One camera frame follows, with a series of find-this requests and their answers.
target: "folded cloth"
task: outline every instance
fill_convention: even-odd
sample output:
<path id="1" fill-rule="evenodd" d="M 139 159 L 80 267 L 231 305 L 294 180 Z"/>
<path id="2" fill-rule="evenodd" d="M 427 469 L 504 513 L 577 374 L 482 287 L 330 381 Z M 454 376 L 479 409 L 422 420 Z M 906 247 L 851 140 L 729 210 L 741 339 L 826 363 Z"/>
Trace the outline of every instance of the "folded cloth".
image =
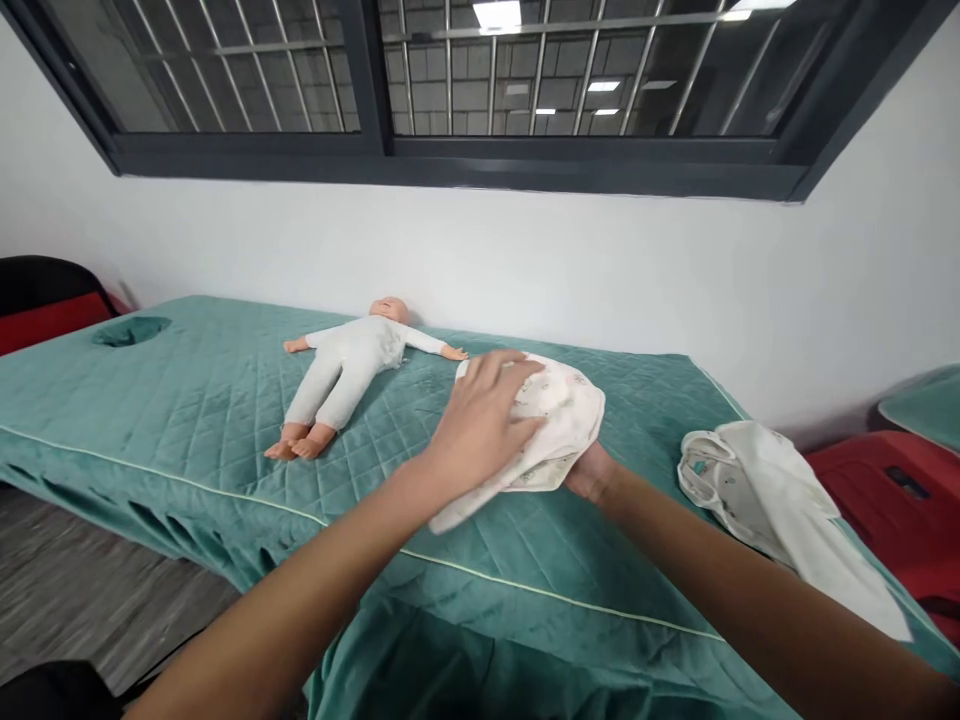
<path id="1" fill-rule="evenodd" d="M 832 521 L 836 504 L 787 438 L 755 422 L 688 433 L 680 487 L 742 542 L 895 640 L 913 639 L 883 577 Z"/>
<path id="2" fill-rule="evenodd" d="M 545 417 L 546 424 L 499 474 L 447 505 L 430 521 L 440 534 L 456 527 L 499 492 L 556 490 L 570 468 L 597 439 L 606 398 L 583 373 L 549 358 L 527 353 L 544 369 L 527 378 L 510 410 L 514 420 Z M 464 360 L 457 379 L 470 365 Z"/>

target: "red chair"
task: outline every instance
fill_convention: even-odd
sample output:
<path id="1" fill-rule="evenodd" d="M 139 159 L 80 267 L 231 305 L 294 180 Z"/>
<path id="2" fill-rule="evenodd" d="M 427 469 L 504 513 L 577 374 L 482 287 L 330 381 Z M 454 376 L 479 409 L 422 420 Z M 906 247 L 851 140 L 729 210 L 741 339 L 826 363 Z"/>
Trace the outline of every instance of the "red chair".
<path id="1" fill-rule="evenodd" d="M 807 461 L 864 544 L 960 647 L 960 457 L 884 430 Z"/>
<path id="2" fill-rule="evenodd" d="M 0 259 L 0 355 L 118 315 L 81 265 L 41 255 Z"/>

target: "gray floor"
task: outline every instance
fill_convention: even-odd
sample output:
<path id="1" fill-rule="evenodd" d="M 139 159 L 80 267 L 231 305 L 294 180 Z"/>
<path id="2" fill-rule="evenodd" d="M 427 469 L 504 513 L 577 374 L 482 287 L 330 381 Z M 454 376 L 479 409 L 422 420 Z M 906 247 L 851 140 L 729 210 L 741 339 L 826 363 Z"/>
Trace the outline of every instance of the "gray floor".
<path id="1" fill-rule="evenodd" d="M 0 483 L 0 684 L 86 659 L 118 693 L 237 597 L 192 563 Z"/>

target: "doll leg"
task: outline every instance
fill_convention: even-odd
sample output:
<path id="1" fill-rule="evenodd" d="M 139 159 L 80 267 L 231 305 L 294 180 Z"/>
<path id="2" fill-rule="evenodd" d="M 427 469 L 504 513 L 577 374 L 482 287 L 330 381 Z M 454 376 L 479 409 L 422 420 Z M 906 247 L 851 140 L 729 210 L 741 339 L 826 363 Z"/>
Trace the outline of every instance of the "doll leg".
<path id="1" fill-rule="evenodd" d="M 313 429 L 293 444 L 293 452 L 305 460 L 312 460 L 323 452 L 337 431 L 350 420 L 379 369 L 379 363 L 375 362 L 345 363 L 340 379 L 317 411 Z"/>
<path id="2" fill-rule="evenodd" d="M 292 449 L 294 443 L 307 436 L 313 416 L 330 393 L 339 372 L 340 358 L 335 353 L 317 353 L 287 410 L 280 440 L 267 449 L 266 457 L 273 460 L 293 460 L 296 457 Z"/>

